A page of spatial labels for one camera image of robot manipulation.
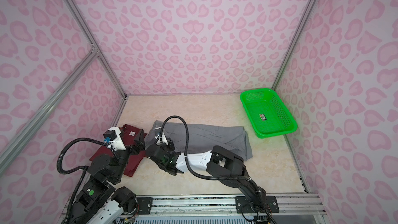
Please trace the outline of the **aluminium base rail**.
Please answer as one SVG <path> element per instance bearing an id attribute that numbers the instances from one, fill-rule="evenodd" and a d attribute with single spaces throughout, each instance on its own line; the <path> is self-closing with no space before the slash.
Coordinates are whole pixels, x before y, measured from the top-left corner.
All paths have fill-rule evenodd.
<path id="1" fill-rule="evenodd" d="M 247 224 L 266 214 L 250 210 L 243 195 L 141 195 L 139 213 L 124 215 L 116 203 L 107 203 L 91 224 Z M 279 224 L 329 224 L 317 194 L 270 194 L 272 218 Z"/>

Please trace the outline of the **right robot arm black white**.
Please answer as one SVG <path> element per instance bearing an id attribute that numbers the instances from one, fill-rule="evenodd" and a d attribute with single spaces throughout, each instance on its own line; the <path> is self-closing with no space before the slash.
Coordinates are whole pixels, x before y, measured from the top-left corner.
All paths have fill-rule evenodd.
<path id="1" fill-rule="evenodd" d="M 214 146 L 204 153 L 186 155 L 172 150 L 169 145 L 152 144 L 147 148 L 146 156 L 173 176 L 190 172 L 197 178 L 219 181 L 230 188 L 239 189 L 247 202 L 241 207 L 242 214 L 248 208 L 256 214 L 266 214 L 265 218 L 257 216 L 252 222 L 276 223 L 272 217 L 272 208 L 277 207 L 276 200 L 268 198 L 266 191 L 249 176 L 244 160 L 239 155 L 221 146 Z"/>

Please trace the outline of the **right rear aluminium frame post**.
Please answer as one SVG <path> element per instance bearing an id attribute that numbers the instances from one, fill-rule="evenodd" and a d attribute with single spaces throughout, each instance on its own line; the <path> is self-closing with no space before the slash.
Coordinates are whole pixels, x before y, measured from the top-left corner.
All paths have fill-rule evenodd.
<path id="1" fill-rule="evenodd" d="M 286 71 L 287 66 L 293 56 L 293 52 L 295 51 L 296 46 L 299 44 L 300 38 L 304 33 L 309 20 L 311 19 L 311 16 L 316 8 L 318 1 L 319 0 L 308 0 L 306 6 L 304 7 L 303 12 L 299 18 L 299 22 L 289 42 L 289 46 L 284 55 L 281 66 L 277 72 L 275 81 L 271 87 L 272 90 L 276 91 L 280 82 L 282 81 L 284 72 Z"/>

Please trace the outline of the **green plastic basket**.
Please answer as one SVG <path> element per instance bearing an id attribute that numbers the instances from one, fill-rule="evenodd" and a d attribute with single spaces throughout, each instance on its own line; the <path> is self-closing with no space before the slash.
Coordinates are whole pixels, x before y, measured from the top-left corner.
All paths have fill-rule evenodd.
<path id="1" fill-rule="evenodd" d="M 278 94 L 267 88 L 242 92 L 240 100 L 260 139 L 293 133 L 297 123 Z"/>

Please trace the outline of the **grey long sleeve shirt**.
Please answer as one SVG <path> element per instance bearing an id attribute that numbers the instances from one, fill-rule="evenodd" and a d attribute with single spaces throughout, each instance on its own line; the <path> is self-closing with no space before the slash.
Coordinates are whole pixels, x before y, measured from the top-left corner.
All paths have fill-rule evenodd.
<path id="1" fill-rule="evenodd" d="M 245 161 L 253 157 L 249 137 L 244 127 L 219 127 L 205 124 L 188 124 L 188 153 L 203 153 L 221 146 Z M 164 134 L 174 142 L 175 151 L 183 152 L 186 144 L 186 131 L 182 123 L 168 122 Z"/>

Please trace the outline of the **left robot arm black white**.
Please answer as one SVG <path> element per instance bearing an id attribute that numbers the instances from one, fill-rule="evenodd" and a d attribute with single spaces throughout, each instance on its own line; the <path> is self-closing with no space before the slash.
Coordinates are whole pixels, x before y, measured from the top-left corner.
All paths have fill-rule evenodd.
<path id="1" fill-rule="evenodd" d="M 136 215 L 140 204 L 135 193 L 126 187 L 119 189 L 115 185 L 121 178 L 131 156 L 145 150 L 144 131 L 139 130 L 133 145 L 123 142 L 125 132 L 111 128 L 104 133 L 103 141 L 91 138 L 77 138 L 70 141 L 60 152 L 57 159 L 57 171 L 62 175 L 82 170 L 82 175 L 72 193 L 66 214 L 65 224 L 114 223 L 122 214 Z M 93 159 L 89 166 L 77 166 L 66 170 L 62 167 L 67 151 L 76 143 L 89 142 L 103 146 L 111 154 L 101 154 Z"/>

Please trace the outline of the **left aluminium frame diagonal strut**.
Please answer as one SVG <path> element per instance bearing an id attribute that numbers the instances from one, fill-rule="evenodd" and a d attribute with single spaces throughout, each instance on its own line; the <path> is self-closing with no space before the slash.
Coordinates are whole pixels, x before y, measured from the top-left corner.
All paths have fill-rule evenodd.
<path id="1" fill-rule="evenodd" d="M 79 81 L 80 77 L 86 72 L 91 63 L 97 58 L 97 49 L 93 49 L 80 62 L 77 67 L 69 74 L 63 83 L 55 90 L 55 92 L 44 102 L 44 104 L 36 111 L 33 117 L 20 129 L 13 137 L 10 144 L 6 146 L 4 152 L 1 153 L 1 175 L 12 165 L 22 150 L 27 146 L 28 142 L 43 126 L 52 112 L 62 102 L 69 93 L 71 88 Z"/>

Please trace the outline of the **left rear aluminium frame post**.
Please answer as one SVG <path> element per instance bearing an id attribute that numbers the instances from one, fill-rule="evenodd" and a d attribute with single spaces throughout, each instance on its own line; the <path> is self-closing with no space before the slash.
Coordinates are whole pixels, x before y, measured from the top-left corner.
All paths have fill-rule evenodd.
<path id="1" fill-rule="evenodd" d="M 80 30 L 82 31 L 84 37 L 87 39 L 89 44 L 91 45 L 92 49 L 97 53 L 98 59 L 101 62 L 105 72 L 110 77 L 111 82 L 116 87 L 117 91 L 121 95 L 123 99 L 127 98 L 127 94 L 123 90 L 120 81 L 118 80 L 115 72 L 112 70 L 109 62 L 105 58 L 98 42 L 96 41 L 93 32 L 91 31 L 86 19 L 84 18 L 83 14 L 81 13 L 79 7 L 77 6 L 75 0 L 63 0 L 66 4 L 67 8 L 69 9 L 71 15 L 74 17 L 77 25 L 79 26 Z"/>

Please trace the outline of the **aluminium frame post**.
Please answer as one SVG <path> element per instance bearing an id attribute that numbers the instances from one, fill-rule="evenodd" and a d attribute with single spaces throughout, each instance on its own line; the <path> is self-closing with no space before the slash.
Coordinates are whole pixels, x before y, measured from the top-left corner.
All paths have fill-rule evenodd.
<path id="1" fill-rule="evenodd" d="M 118 80 L 115 72 L 112 70 L 109 62 L 105 58 L 98 42 L 96 41 L 93 32 L 91 31 L 86 19 L 84 18 L 83 14 L 81 13 L 79 7 L 77 6 L 75 0 L 63 0 L 66 4 L 67 8 L 69 9 L 71 15 L 74 17 L 77 25 L 79 26 L 80 30 L 82 31 L 84 37 L 87 39 L 89 44 L 91 45 L 92 49 L 97 53 L 98 59 L 101 62 L 105 72 L 110 77 L 111 82 L 116 87 L 117 91 L 121 95 L 123 99 L 127 98 L 127 94 L 123 90 L 120 81 Z"/>
<path id="2" fill-rule="evenodd" d="M 284 55 L 281 66 L 277 72 L 275 81 L 271 87 L 272 90 L 276 91 L 280 82 L 282 81 L 284 72 L 286 71 L 287 66 L 293 56 L 293 52 L 295 51 L 296 46 L 299 44 L 300 38 L 304 33 L 309 20 L 311 19 L 311 16 L 316 8 L 318 1 L 319 0 L 308 0 L 306 6 L 304 7 L 303 12 L 299 18 L 299 22 L 289 42 L 289 46 Z"/>

